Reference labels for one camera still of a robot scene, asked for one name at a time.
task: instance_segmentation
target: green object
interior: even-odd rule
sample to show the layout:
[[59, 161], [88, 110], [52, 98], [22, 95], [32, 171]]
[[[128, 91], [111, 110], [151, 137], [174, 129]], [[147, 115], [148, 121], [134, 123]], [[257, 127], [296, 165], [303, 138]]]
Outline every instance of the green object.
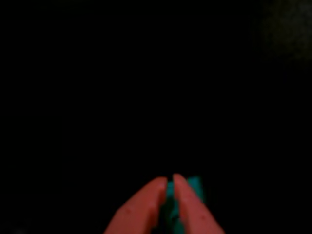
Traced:
[[[190, 177], [188, 183], [201, 201], [204, 202], [200, 178], [197, 176]], [[185, 234], [183, 224], [179, 219], [179, 204], [174, 198], [173, 182], [167, 184], [166, 202], [160, 208], [159, 224], [162, 225], [162, 231], [166, 234]]]

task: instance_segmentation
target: black background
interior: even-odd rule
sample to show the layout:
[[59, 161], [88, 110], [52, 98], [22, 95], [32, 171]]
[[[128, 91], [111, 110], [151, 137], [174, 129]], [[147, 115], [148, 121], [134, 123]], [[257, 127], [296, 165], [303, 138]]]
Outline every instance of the black background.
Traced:
[[1, 233], [59, 229], [64, 181], [62, 124], [58, 115], [1, 115]]

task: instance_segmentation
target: dark background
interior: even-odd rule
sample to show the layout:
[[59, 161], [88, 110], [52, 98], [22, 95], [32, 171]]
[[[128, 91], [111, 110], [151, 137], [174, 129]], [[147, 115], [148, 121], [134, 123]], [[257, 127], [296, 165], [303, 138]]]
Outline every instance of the dark background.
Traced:
[[60, 227], [63, 122], [59, 115], [1, 114], [0, 233]]

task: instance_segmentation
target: red plastic object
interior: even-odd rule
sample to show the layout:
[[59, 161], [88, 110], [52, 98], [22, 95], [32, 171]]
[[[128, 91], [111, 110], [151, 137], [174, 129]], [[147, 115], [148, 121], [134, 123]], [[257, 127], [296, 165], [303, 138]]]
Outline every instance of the red plastic object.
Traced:
[[208, 208], [180, 174], [174, 174], [174, 196], [186, 234], [224, 234]]
[[167, 178], [158, 177], [120, 207], [104, 234], [150, 234], [166, 199]]

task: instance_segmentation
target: teal object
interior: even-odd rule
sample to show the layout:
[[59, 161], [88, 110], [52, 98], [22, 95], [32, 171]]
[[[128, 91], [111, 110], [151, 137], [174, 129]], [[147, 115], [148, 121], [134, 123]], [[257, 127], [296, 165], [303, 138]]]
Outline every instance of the teal object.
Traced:
[[[200, 178], [190, 177], [187, 181], [200, 200], [204, 202]], [[167, 184], [166, 202], [160, 208], [159, 223], [163, 225], [163, 232], [166, 234], [185, 234], [184, 226], [179, 219], [179, 204], [174, 198], [173, 182]]]

